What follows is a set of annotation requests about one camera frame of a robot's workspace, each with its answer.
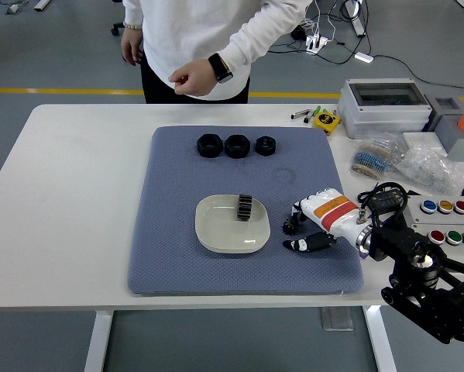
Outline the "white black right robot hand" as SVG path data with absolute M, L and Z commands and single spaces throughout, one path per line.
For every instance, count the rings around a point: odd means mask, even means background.
M 299 224 L 311 220 L 320 229 L 304 238 L 283 241 L 283 247 L 302 253 L 312 253 L 333 247 L 342 237 L 359 254 L 365 257 L 371 233 L 370 222 L 359 207 L 334 188 L 326 188 L 292 205 L 290 217 L 283 224 L 283 232 L 288 236 L 297 233 Z

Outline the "person's right hand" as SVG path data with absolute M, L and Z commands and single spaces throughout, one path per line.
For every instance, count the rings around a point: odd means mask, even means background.
M 141 29 L 124 28 L 121 39 L 122 59 L 132 66 L 140 64 L 143 55 Z

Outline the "person's left hand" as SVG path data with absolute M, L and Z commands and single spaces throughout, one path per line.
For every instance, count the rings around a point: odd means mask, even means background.
M 168 77 L 174 84 L 174 91 L 178 95 L 205 96 L 218 83 L 215 72 L 207 59 L 191 61 L 175 70 Z

